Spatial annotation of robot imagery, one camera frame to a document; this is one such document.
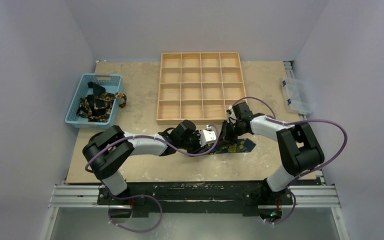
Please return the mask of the wooden compartment tray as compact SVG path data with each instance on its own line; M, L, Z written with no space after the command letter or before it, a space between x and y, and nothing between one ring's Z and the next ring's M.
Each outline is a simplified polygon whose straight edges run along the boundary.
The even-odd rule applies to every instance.
M227 109L246 96L237 52L163 52L156 122L220 124Z

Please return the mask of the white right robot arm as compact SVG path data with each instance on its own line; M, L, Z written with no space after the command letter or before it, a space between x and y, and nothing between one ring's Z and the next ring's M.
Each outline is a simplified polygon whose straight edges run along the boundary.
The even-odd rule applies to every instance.
M260 135L277 142L281 165L264 181L260 196L268 204L300 174L324 163L324 152L309 123L287 123L253 113L246 102L231 105L223 122L223 137L232 142L244 134Z

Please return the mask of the blue floral tie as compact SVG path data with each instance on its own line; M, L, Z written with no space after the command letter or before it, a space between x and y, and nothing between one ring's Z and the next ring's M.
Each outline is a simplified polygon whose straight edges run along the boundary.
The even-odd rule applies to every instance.
M209 155L226 153L250 153L253 151L255 146L256 143L249 138L238 138L234 143L219 141L217 146L209 153Z

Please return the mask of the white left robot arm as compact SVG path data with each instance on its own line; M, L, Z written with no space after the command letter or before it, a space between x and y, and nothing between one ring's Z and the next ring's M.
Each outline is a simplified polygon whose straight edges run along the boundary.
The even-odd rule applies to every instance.
M155 134L133 134L113 125L94 135L82 149L82 154L87 161L85 170L106 186L112 201L122 205L128 201L129 191L119 169L129 157L164 157L175 153L199 157L209 154L217 142L216 126L197 129L190 120Z

